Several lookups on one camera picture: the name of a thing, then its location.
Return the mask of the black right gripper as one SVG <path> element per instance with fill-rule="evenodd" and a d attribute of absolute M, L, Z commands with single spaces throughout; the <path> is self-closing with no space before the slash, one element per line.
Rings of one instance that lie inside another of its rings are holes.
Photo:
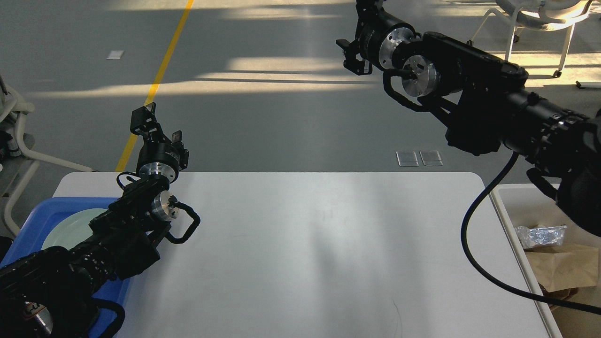
<path fill-rule="evenodd" d="M 355 75 L 371 75 L 373 66 L 380 70 L 393 69 L 393 53 L 397 47 L 416 36 L 412 25 L 384 11 L 385 2 L 357 0 L 359 41 L 336 40 L 336 45 L 343 50 L 344 68 Z"/>

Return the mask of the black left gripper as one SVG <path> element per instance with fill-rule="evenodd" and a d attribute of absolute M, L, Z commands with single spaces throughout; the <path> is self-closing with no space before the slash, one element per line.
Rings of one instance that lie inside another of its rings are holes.
<path fill-rule="evenodd" d="M 187 169 L 189 150 L 183 144 L 182 131 L 172 134 L 171 144 L 165 143 L 167 137 L 157 121 L 155 102 L 131 112 L 130 131 L 144 141 L 137 162 L 139 177 L 162 175 L 172 183 L 180 170 Z"/>

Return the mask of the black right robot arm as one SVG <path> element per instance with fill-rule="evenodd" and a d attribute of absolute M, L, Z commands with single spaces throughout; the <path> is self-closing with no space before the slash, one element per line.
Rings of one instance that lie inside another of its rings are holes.
<path fill-rule="evenodd" d="M 387 13 L 382 0 L 357 0 L 354 40 L 337 40 L 344 67 L 383 73 L 386 94 L 416 112 L 432 113 L 446 127 L 451 147 L 474 156 L 504 146 L 511 158 L 468 208 L 460 242 L 470 264 L 487 280 L 520 297 L 600 314 L 600 308 L 522 291 L 493 277 L 470 251 L 468 224 L 479 204 L 523 156 L 528 179 L 576 225 L 600 235 L 600 116 L 559 107 L 528 92 L 523 67 L 440 32 L 418 33 Z"/>

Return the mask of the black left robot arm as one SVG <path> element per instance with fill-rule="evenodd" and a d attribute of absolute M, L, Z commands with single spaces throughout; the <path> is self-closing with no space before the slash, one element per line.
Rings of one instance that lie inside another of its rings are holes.
<path fill-rule="evenodd" d="M 100 336 L 114 337 L 124 308 L 94 294 L 106 282 L 141 274 L 160 259 L 162 240 L 185 243 L 201 224 L 169 192 L 188 166 L 182 132 L 165 135 L 154 102 L 132 112 L 130 130 L 144 141 L 137 170 L 128 173 L 129 184 L 118 182 L 122 196 L 89 222 L 92 235 L 72 249 L 51 246 L 1 269 L 3 338 L 87 338 L 102 309 L 116 316 Z"/>

